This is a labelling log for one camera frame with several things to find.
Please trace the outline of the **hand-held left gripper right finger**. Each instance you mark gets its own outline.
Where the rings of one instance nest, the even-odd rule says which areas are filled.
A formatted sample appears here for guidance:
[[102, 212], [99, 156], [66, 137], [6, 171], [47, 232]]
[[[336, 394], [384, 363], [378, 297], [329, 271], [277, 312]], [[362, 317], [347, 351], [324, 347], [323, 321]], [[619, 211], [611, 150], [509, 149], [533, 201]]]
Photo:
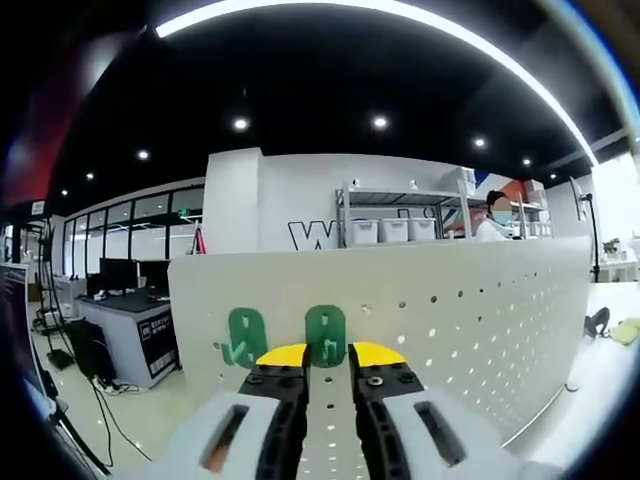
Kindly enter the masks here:
[[356, 432], [371, 479], [519, 479], [521, 461], [482, 417], [425, 387], [398, 352], [349, 345]]

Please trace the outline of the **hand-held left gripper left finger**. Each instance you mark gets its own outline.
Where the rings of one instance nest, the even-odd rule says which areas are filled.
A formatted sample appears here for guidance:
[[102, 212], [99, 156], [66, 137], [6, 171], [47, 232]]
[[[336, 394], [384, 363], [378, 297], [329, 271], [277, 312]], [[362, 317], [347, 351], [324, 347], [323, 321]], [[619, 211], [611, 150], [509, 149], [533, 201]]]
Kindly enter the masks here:
[[172, 438], [170, 479], [294, 479], [307, 435], [308, 346], [262, 355], [238, 391], [215, 395]]

